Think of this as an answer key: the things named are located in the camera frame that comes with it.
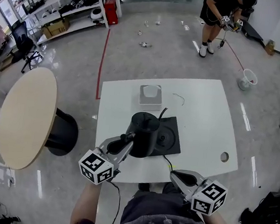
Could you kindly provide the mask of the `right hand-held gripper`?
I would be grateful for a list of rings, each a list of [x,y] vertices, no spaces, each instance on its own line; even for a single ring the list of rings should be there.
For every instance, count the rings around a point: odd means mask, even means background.
[[[210,216],[225,202],[228,189],[218,181],[205,179],[197,172],[173,170],[170,180],[191,204],[191,210]]]

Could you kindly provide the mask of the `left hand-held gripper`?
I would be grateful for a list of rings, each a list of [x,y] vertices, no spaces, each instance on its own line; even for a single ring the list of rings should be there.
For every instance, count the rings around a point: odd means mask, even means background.
[[[89,150],[78,163],[82,175],[94,185],[112,180],[120,173],[121,162],[130,154],[134,137],[135,133],[121,134]]]

